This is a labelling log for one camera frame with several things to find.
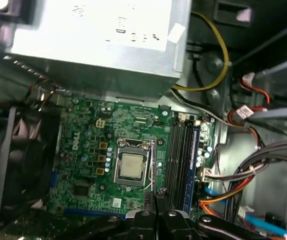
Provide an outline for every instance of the metal power supply casing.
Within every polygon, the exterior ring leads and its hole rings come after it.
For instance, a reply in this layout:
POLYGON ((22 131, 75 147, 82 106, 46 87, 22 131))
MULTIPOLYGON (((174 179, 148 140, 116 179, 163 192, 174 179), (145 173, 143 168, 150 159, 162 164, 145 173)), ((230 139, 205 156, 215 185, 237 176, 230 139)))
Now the metal power supply casing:
POLYGON ((156 101, 183 72, 190 10, 191 0, 37 0, 6 52, 71 92, 156 101))

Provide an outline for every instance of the yellow wire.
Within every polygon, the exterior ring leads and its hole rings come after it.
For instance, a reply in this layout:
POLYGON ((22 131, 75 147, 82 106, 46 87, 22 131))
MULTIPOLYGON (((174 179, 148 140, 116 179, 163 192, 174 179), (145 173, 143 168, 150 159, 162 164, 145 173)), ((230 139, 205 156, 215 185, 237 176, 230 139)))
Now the yellow wire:
POLYGON ((216 38, 220 44, 220 47, 222 49, 223 62, 224 62, 221 73, 219 74, 217 79, 207 86, 204 86, 204 87, 185 87, 185 86, 180 86, 180 85, 172 86, 174 89, 177 89, 177 90, 183 90, 183 91, 188 91, 188 92, 193 92, 193 91, 199 92, 199 91, 205 91, 205 90, 212 89, 212 88, 216 87, 217 85, 219 85, 224 80, 224 78, 228 72, 228 65, 230 64, 230 62, 229 62, 229 55, 228 55, 228 50, 227 50, 226 44, 225 44, 222 36, 220 35, 220 32, 216 28, 216 26, 208 18, 206 18, 204 15, 202 15, 201 13, 196 12, 196 11, 191 11, 191 13, 196 14, 199 17, 203 18, 207 22, 207 24, 209 24, 210 28, 212 29, 212 31, 213 31, 214 35, 216 36, 216 38))

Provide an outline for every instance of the green circuit board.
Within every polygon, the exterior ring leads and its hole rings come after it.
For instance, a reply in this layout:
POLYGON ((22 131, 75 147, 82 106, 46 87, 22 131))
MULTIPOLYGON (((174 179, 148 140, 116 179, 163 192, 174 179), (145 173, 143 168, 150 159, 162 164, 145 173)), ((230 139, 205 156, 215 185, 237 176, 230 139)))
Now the green circuit board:
POLYGON ((147 178, 143 186, 114 182, 117 140, 156 140, 156 185, 161 187, 171 112, 82 98, 65 98, 61 105, 64 112, 52 176, 55 183, 50 189, 47 210, 96 215, 142 209, 143 195, 151 190, 151 181, 147 178))

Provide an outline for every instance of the white sticker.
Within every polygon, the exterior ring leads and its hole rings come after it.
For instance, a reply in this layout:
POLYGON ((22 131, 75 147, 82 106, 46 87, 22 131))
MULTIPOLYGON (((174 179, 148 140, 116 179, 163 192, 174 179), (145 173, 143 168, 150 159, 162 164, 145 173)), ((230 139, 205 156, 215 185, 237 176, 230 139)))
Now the white sticker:
POLYGON ((120 209, 122 207, 122 200, 121 200, 121 198, 114 198, 113 202, 112 202, 112 206, 114 208, 119 208, 120 209))
POLYGON ((70 9, 76 28, 92 41, 166 50, 171 0, 71 0, 70 9))
POLYGON ((255 73, 254 72, 249 72, 245 75, 242 76, 242 82, 244 84, 246 84, 247 86, 249 87, 252 87, 253 86, 253 80, 255 78, 255 73))
POLYGON ((254 112, 246 105, 241 106, 235 111, 243 120, 254 115, 254 112))
POLYGON ((185 30, 186 30, 185 26, 176 23, 168 35, 168 40, 174 44, 177 44, 185 30))

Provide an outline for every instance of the screw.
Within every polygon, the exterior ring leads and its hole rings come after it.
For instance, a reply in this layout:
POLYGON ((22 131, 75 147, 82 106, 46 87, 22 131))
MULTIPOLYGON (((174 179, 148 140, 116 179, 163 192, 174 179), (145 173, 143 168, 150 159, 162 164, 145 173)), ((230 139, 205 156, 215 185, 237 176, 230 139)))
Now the screw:
POLYGON ((146 216, 149 216, 150 214, 148 211, 144 211, 141 215, 146 217, 146 216))
POLYGON ((208 216, 204 216, 201 220, 205 223, 210 223, 212 221, 212 219, 208 216))
POLYGON ((175 211, 170 211, 170 212, 168 213, 168 215, 169 215, 170 217, 174 217, 174 216, 177 215, 177 213, 176 213, 175 211))
POLYGON ((109 218, 108 222, 109 223, 113 223, 113 222, 115 222, 117 220, 118 220, 118 218, 116 216, 112 216, 111 218, 109 218))

